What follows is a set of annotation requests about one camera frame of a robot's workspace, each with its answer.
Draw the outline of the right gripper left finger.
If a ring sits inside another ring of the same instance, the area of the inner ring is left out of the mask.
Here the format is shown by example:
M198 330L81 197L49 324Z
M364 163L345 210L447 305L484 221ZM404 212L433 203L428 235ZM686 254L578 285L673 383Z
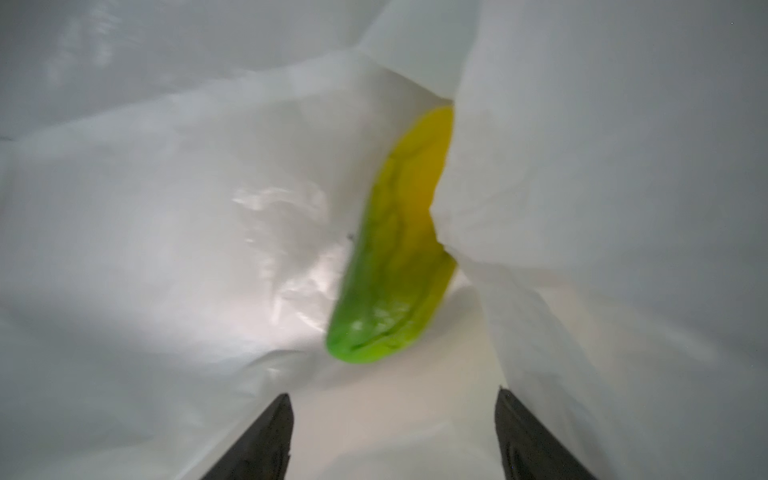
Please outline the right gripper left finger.
M279 394L202 480L283 480L286 477L294 411L288 393Z

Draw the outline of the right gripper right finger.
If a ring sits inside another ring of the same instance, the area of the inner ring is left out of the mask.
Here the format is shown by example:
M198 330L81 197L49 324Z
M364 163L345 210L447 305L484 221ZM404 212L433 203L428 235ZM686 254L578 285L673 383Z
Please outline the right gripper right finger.
M498 391L494 422L506 479L596 480L509 389Z

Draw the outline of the green yellow mango fruit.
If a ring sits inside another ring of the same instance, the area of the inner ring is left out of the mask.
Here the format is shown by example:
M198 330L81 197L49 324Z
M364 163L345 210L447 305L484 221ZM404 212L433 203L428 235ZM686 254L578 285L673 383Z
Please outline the green yellow mango fruit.
M371 186L326 335L337 360L372 363L414 344L457 263L430 208L452 139L454 109L437 107L396 142Z

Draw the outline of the white plastic bag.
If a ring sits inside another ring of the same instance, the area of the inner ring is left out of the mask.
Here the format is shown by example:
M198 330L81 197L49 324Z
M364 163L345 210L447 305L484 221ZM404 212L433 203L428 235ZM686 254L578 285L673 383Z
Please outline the white plastic bag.
M450 105L424 336L325 348L378 169ZM596 478L767 475L763 1L5 1L1 475L503 479L509 389Z

